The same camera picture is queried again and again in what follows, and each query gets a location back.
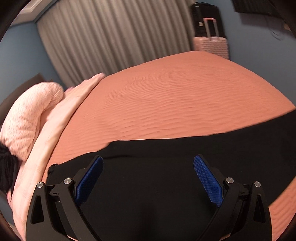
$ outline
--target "beige curtain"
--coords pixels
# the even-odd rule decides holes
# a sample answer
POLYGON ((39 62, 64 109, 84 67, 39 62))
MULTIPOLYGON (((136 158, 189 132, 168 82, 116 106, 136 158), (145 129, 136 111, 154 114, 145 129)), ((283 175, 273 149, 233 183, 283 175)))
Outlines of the beige curtain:
POLYGON ((60 0, 37 22, 60 78, 76 86, 192 50, 194 0, 60 0))

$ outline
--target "black suitcase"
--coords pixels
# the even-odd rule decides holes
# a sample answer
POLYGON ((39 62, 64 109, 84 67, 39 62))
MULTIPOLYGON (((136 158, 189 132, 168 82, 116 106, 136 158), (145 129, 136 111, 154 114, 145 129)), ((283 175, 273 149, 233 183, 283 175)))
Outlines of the black suitcase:
MULTIPOLYGON (((217 6, 204 2, 196 2, 191 6, 193 24, 195 28, 195 37, 207 37, 205 24, 203 18, 214 18, 217 21, 219 35, 222 38, 226 38, 220 11, 217 6)), ((215 28, 213 22, 209 22, 210 34, 215 37, 215 28)))

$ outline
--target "black pants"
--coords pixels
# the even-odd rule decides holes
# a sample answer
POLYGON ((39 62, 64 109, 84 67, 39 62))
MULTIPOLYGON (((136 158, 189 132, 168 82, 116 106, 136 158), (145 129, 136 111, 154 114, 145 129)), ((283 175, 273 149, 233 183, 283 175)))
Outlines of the black pants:
POLYGON ((80 209, 103 241, 193 241, 216 210, 193 169, 198 154, 239 183, 260 181, 271 204, 296 175, 296 111, 211 136, 115 141, 52 166, 46 184, 100 155, 104 170, 80 209))

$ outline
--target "headboard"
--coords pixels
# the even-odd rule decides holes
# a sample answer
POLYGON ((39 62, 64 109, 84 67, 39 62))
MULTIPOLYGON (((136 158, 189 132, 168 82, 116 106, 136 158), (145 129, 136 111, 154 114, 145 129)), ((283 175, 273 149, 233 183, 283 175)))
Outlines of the headboard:
POLYGON ((45 79, 41 74, 37 74, 33 78, 29 79, 18 88, 16 88, 1 104, 0 104, 0 130, 2 124, 12 107, 13 103, 20 97, 22 93, 24 93, 27 89, 31 88, 33 85, 38 84, 40 82, 44 82, 45 79))

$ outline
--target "orange bedspread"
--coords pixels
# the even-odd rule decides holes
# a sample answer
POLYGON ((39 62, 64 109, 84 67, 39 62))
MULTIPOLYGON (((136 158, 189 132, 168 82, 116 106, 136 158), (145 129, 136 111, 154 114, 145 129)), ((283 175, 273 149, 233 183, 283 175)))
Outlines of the orange bedspread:
MULTIPOLYGON (((50 161, 63 163, 115 140, 223 133, 295 106, 253 72, 206 52, 157 59, 104 78, 77 109, 50 161)), ((270 206, 273 240, 296 211, 296 179, 270 206)))

